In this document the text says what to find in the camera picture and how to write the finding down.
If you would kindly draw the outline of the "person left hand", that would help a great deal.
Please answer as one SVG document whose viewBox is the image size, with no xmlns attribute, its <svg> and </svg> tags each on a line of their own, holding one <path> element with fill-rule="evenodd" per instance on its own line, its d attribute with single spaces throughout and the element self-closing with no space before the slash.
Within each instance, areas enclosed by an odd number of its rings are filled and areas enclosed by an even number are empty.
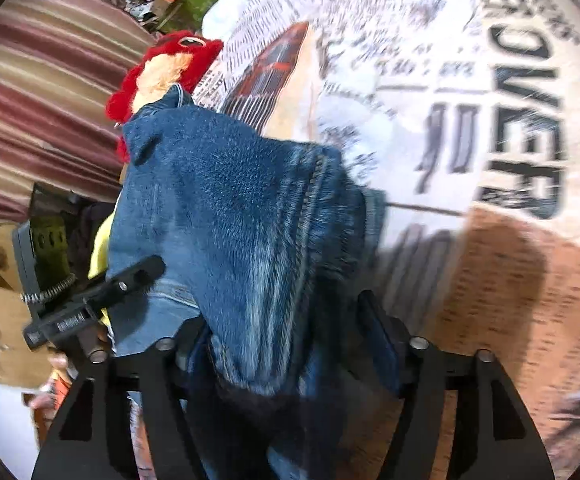
<svg viewBox="0 0 580 480">
<path fill-rule="evenodd" d="M 52 367 L 49 378 L 39 392 L 26 402 L 28 408 L 33 410 L 58 411 L 72 388 L 73 379 L 68 374 L 69 359 L 66 354 L 51 351 L 49 362 Z"/>
</svg>

